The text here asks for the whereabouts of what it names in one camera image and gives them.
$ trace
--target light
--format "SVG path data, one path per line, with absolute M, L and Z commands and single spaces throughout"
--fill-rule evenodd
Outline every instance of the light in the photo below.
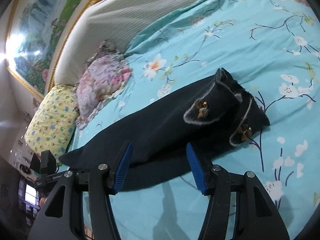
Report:
M 26 194 L 25 194 L 25 200 L 28 201 L 30 204 L 35 205 L 36 204 L 36 190 L 35 188 L 26 185 Z
M 11 35 L 10 39 L 6 43 L 5 57 L 8 59 L 11 69 L 15 69 L 16 63 L 14 61 L 14 58 L 21 56 L 21 54 L 17 54 L 17 50 L 21 46 L 23 40 L 24 36 L 22 35 L 22 33 L 20 33 L 18 35 Z
M 3 61 L 6 58 L 5 54 L 0 53 L 0 61 Z

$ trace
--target bed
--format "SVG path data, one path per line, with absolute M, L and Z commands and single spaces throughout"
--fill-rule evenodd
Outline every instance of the bed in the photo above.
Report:
M 320 24 L 312 9 L 294 0 L 104 0 L 70 34 L 55 82 L 76 84 L 104 39 L 125 52 L 133 75 L 121 95 L 76 129 L 69 151 L 223 67 L 255 97 L 271 126 L 212 161 L 229 172 L 257 174 L 295 239 L 320 202 Z M 152 62 L 160 64 L 151 71 Z M 208 198 L 189 172 L 120 192 L 111 203 L 122 239 L 180 240 L 198 237 Z M 226 239 L 234 218 L 231 210 Z M 84 222 L 91 228 L 87 195 Z

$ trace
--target white wall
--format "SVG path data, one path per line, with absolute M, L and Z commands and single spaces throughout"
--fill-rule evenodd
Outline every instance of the white wall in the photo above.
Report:
M 16 134 L 15 141 L 14 141 L 13 145 L 11 146 L 12 147 L 12 149 L 11 149 L 12 152 L 10 153 L 8 162 L 14 168 L 16 168 L 20 172 L 20 174 L 22 176 L 24 176 L 25 178 L 27 178 L 30 181 L 35 181 L 36 180 L 36 175 L 34 174 L 34 172 L 32 170 L 31 170 L 31 174 L 25 174 L 24 172 L 22 172 L 21 169 L 19 169 L 20 164 L 23 164 L 23 165 L 25 165 L 25 166 L 27 166 L 29 168 L 30 167 L 30 163 L 28 161 L 32 160 L 32 156 L 34 154 L 34 152 L 26 144 L 26 141 L 24 139 L 24 134 L 26 133 L 27 127 L 28 127 L 28 122 L 23 120 L 20 123 L 19 131 Z
M 30 118 L 32 118 L 35 114 L 32 104 L 32 93 L 22 86 L 12 75 L 10 75 L 10 84 L 18 109 L 21 113 L 26 111 L 30 114 Z
M 5 53 L 9 10 L 0 19 L 0 54 Z M 0 155 L 9 160 L 10 150 L 23 121 L 10 87 L 10 73 L 5 61 L 0 62 Z

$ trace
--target light blue bedsheet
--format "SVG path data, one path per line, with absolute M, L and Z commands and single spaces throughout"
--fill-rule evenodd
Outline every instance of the light blue bedsheet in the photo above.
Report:
M 320 202 L 319 50 L 320 24 L 309 7 L 294 0 L 198 0 L 133 39 L 127 50 L 133 78 L 83 131 L 76 130 L 70 150 L 223 67 L 257 97 L 271 126 L 253 144 L 213 161 L 233 173 L 254 171 L 294 239 Z M 120 192 L 111 203 L 123 240 L 184 240 L 197 239 L 208 198 L 189 173 Z

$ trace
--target landscape painting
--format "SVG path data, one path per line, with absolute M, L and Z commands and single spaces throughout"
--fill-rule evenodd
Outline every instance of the landscape painting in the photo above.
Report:
M 19 0 L 6 54 L 11 72 L 43 97 L 52 56 L 81 0 Z

